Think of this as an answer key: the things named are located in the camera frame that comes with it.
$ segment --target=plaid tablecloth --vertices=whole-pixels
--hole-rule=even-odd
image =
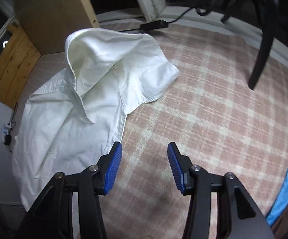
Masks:
[[[181,238],[190,199],[175,186],[166,153],[171,141],[208,172],[234,172],[266,213],[288,167],[288,68],[270,58],[251,91],[247,80],[258,50],[240,36],[175,24],[151,34],[180,75],[161,99],[128,115],[118,176],[100,199],[108,238]],[[28,96],[64,67],[63,53],[41,57],[17,122]],[[216,223],[213,195],[210,238]]]

